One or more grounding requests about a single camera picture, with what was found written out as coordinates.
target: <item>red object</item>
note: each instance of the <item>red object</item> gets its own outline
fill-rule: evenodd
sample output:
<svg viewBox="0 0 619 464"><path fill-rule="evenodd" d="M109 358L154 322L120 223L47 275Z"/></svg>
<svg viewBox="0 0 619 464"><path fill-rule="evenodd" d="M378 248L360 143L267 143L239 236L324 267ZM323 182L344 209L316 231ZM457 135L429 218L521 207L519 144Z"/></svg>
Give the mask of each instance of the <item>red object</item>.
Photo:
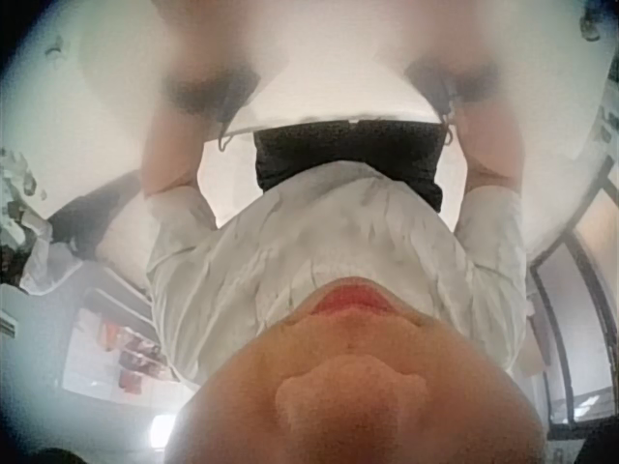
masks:
<svg viewBox="0 0 619 464"><path fill-rule="evenodd" d="M311 314L329 316L347 309L373 314L396 314L394 307L378 291L368 285L343 285L329 292Z"/></svg>

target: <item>hand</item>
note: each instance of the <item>hand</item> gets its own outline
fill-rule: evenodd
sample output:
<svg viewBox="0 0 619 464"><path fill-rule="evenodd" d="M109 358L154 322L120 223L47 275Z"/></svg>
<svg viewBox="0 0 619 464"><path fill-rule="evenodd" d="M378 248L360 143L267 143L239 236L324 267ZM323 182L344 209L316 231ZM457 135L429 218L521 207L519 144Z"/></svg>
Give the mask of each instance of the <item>hand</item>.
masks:
<svg viewBox="0 0 619 464"><path fill-rule="evenodd" d="M251 0L152 0L179 39L170 74L179 80L206 80L246 55Z"/></svg>
<svg viewBox="0 0 619 464"><path fill-rule="evenodd" d="M431 56L452 74L467 74L492 60L480 13L485 0L411 0L433 32Z"/></svg>
<svg viewBox="0 0 619 464"><path fill-rule="evenodd" d="M235 41L242 35L250 16L250 1L152 0L163 21L183 40L216 44Z"/></svg>

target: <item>glass pane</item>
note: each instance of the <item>glass pane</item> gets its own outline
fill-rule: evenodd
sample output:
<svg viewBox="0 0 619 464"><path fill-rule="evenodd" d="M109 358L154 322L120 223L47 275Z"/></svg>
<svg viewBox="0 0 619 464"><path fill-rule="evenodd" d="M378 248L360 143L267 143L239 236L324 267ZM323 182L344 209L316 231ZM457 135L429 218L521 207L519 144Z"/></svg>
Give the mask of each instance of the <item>glass pane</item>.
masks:
<svg viewBox="0 0 619 464"><path fill-rule="evenodd" d="M610 417L615 412L614 408L612 389L593 391L574 397L574 419L576 422Z"/></svg>
<svg viewBox="0 0 619 464"><path fill-rule="evenodd" d="M619 208L602 190L575 228L576 236L592 261L596 275L617 323L619 285Z"/></svg>
<svg viewBox="0 0 619 464"><path fill-rule="evenodd" d="M535 307L535 336L540 345L546 364L545 378L550 395L550 420L553 423L567 423L568 410L566 406L565 381L559 362L556 340L545 312L544 303L539 293L531 295L531 303Z"/></svg>
<svg viewBox="0 0 619 464"><path fill-rule="evenodd" d="M612 387L610 364L598 314L565 246L544 262L539 275L563 338L575 399ZM575 408L580 406L575 400Z"/></svg>

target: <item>black garment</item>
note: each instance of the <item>black garment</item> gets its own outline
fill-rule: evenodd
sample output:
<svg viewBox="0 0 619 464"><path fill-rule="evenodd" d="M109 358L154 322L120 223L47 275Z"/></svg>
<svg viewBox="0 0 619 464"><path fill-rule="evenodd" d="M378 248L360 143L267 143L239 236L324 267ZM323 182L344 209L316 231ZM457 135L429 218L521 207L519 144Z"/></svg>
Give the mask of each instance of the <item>black garment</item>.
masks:
<svg viewBox="0 0 619 464"><path fill-rule="evenodd" d="M52 242L73 243L75 256L94 261L109 224L139 191L139 177L130 172L77 197L47 220L53 229Z"/></svg>
<svg viewBox="0 0 619 464"><path fill-rule="evenodd" d="M254 134L258 185L267 191L321 164L358 161L406 183L440 212L443 192L434 177L446 136L441 125L382 120L262 130Z"/></svg>
<svg viewBox="0 0 619 464"><path fill-rule="evenodd" d="M619 418L602 422L582 446L575 464L605 464L619 462Z"/></svg>

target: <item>window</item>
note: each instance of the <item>window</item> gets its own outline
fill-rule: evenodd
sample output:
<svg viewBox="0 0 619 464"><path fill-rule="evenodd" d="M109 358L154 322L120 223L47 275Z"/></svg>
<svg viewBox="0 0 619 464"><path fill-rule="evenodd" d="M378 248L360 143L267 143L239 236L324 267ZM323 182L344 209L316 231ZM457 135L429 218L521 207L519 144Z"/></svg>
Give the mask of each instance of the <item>window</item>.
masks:
<svg viewBox="0 0 619 464"><path fill-rule="evenodd" d="M565 231L530 266L551 440L583 438L617 414L616 169L608 159Z"/></svg>

